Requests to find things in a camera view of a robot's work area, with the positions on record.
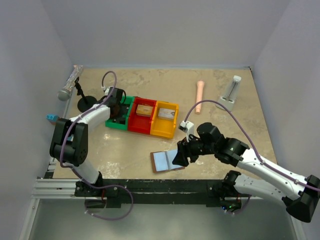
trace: red tray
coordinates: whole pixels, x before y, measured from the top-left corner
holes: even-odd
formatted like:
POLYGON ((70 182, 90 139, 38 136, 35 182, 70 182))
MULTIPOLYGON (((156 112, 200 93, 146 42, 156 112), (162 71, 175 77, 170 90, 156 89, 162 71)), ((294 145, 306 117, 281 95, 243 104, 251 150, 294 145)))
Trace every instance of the red tray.
POLYGON ((155 112, 156 103, 157 101, 155 100, 135 97, 128 120, 128 131, 141 134, 150 134, 151 121, 155 112), (151 116, 137 115, 136 110, 138 105, 147 105, 153 107, 151 116))

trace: black base frame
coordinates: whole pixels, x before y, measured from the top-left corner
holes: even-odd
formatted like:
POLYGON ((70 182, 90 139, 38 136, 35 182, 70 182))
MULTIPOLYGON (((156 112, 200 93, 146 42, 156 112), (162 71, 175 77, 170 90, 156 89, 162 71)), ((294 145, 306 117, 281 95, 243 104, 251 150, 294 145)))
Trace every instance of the black base frame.
MULTIPOLYGON (((121 185, 133 196, 134 204, 183 204, 221 207, 221 200, 226 197, 244 197, 233 187, 239 175, 230 171, 225 179, 102 179, 99 186, 121 185)), ((102 190, 89 187, 82 181, 76 183, 76 197, 101 197, 102 190)), ((122 188, 106 188, 106 206, 101 201, 88 201, 89 208, 120 208, 121 204, 130 204, 131 198, 122 188)))

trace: wooden block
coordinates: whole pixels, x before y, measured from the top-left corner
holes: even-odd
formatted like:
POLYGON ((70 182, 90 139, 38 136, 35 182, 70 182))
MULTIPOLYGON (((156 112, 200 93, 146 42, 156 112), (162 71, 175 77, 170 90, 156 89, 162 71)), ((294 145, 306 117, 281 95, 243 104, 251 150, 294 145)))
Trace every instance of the wooden block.
POLYGON ((147 106, 147 105, 141 105, 139 104, 136 107, 135 113, 139 116, 143 117, 150 117, 152 114, 153 107, 152 106, 147 106))

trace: yellow tray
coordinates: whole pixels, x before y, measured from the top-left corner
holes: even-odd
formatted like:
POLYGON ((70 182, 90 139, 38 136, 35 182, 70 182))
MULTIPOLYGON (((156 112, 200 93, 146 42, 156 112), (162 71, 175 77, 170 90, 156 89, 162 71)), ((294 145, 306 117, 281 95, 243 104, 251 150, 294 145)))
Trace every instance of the yellow tray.
POLYGON ((156 101, 154 114, 151 121, 150 134, 154 136, 172 139, 175 135, 178 113, 178 104, 164 101, 156 101), (175 110, 174 119, 165 120, 158 118, 160 108, 175 110))

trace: wire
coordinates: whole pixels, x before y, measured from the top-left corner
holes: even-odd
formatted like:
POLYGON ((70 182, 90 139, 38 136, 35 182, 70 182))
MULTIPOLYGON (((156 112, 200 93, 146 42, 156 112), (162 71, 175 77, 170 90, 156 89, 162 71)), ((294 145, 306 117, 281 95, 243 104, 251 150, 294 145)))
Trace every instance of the wire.
POLYGON ((107 220, 107 221, 121 220, 121 219, 124 219, 126 216, 128 216, 129 213, 131 212, 132 208, 134 207, 134 204, 133 204, 134 198, 133 198, 131 192, 130 192, 128 189, 126 189, 124 186, 121 186, 121 185, 107 185, 107 186, 103 186, 103 187, 101 187, 101 188, 104 188, 104 189, 107 189, 107 188, 121 188, 121 189, 126 190, 126 191, 129 193, 130 198, 131 198, 131 206, 130 206, 130 209, 129 209, 124 215, 119 216, 119 217, 104 217, 104 216, 100 216, 100 215, 97 215, 97 214, 94 214, 94 213, 90 212, 90 211, 88 210, 87 204, 85 203, 85 204, 84 204, 85 211, 86 211, 88 214, 90 214, 91 216, 93 216, 93 217, 96 217, 96 218, 102 219, 102 220, 107 220))
POLYGON ((225 211, 225 212, 228 213, 228 214, 232 214, 232 215, 236 215, 236 214, 241 213, 241 212, 242 212, 243 210, 245 210, 245 208, 248 206, 249 201, 250 201, 250 198, 251 198, 251 195, 248 196, 245 204, 244 204, 243 207, 240 208, 238 211, 232 211, 232 212, 230 212, 230 211, 225 211))
POLYGON ((221 106, 224 110, 227 111, 227 113, 233 118, 233 120, 235 121, 235 123, 238 125, 238 127, 241 129, 241 131, 243 132, 243 134, 245 135, 245 137, 248 139, 248 141, 250 142, 251 146, 252 146, 252 149, 256 155, 256 157, 258 158, 258 160, 263 164, 265 165, 267 168, 269 168, 270 170, 276 172, 277 174, 280 174, 281 176, 287 178, 287 179, 290 179, 291 181, 293 181, 294 183, 297 183, 305 188, 308 188, 308 189, 311 189, 311 190, 314 190, 316 192, 320 192, 320 188, 316 188, 316 187, 313 187, 313 186, 310 186, 310 185, 307 185, 303 182, 300 182, 298 179, 295 179, 294 177, 292 176, 289 176, 287 174, 285 174, 284 172, 274 168, 273 166, 269 165, 268 163, 265 163, 262 158, 260 157, 259 153, 258 153, 258 150, 255 146, 255 144, 253 143, 253 141, 251 140, 251 138, 249 137, 249 135, 246 133, 246 131, 244 130, 244 128, 240 125, 240 123, 238 122, 238 120, 236 119, 236 117, 224 106, 222 105, 220 102, 217 102, 217 101, 214 101, 214 100, 201 100, 201 101, 198 101, 195 105, 193 105, 193 107, 189 110, 189 112, 187 113, 184 121, 186 122, 188 120, 188 117, 189 115, 191 114, 192 110, 198 105, 198 104, 201 104, 201 103, 206 103, 206 102, 209 102, 209 103, 214 103, 214 104, 218 104, 219 106, 221 106))
POLYGON ((85 111, 84 113, 82 113, 79 117, 77 117, 70 125, 70 127, 68 128, 68 130, 66 131, 66 134, 65 134, 65 137, 63 139, 63 142, 62 142, 62 146, 61 146, 61 152, 60 152, 60 157, 59 157, 59 163, 60 163, 60 166, 62 168, 69 168, 69 169, 72 169, 73 173, 81 180, 83 181, 84 183, 86 183, 89 187, 93 188, 93 189, 98 189, 98 190, 101 190, 101 189, 107 189, 107 188, 121 188, 121 189, 125 189, 129 195, 130 195, 130 198, 131 198, 131 206, 130 206, 130 209, 128 210, 128 212, 126 214, 124 214, 123 216, 120 216, 120 217, 116 217, 116 218, 109 218, 109 217, 102 217, 102 216, 98 216, 96 214, 93 214, 91 212, 89 212, 87 210, 88 213, 90 213, 92 216, 94 217, 97 217, 97 218, 100 218, 100 219, 105 219, 105 220, 110 220, 110 221, 113 221, 113 220, 120 220, 120 219, 123 219, 125 218, 132 210, 132 208, 134 207, 134 198, 131 194, 131 192, 126 189, 125 187, 121 186, 121 185, 107 185, 107 186, 94 186, 92 185, 90 182, 88 182, 86 179, 84 179, 82 176, 79 175, 79 173, 77 173, 77 171, 72 167, 72 166, 68 166, 68 165, 64 165, 63 164, 63 159, 64 159, 64 153, 65 153, 65 147, 66 147, 66 143, 67 143, 67 139, 70 135, 70 132, 71 130, 73 129, 73 127, 76 125, 76 123, 82 119, 85 115, 95 111, 96 109, 100 108, 109 98, 110 96, 112 95, 112 93, 114 92, 115 90, 115 87, 116 87, 116 84, 117 84, 117 75, 114 71, 107 71, 103 77, 102 77, 102 84, 104 82, 104 79, 105 77, 108 75, 108 74, 113 74, 114 76, 114 84, 112 86, 112 90, 111 92, 108 94, 108 96, 106 98, 103 99, 103 101, 95 108, 90 108, 89 110, 85 111))
POLYGON ((102 190, 102 194, 101 194, 101 200, 102 200, 102 202, 104 202, 104 203, 106 204, 106 203, 107 203, 107 201, 106 201, 106 200, 104 200, 105 192, 106 192, 106 190, 105 190, 105 189, 103 189, 103 190, 102 190))
POLYGON ((105 77, 108 75, 108 73, 110 73, 110 72, 114 72, 114 71, 107 71, 104 75, 103 75, 103 77, 102 77, 102 81, 101 81, 101 87, 102 87, 102 89, 104 89, 105 88, 105 77))

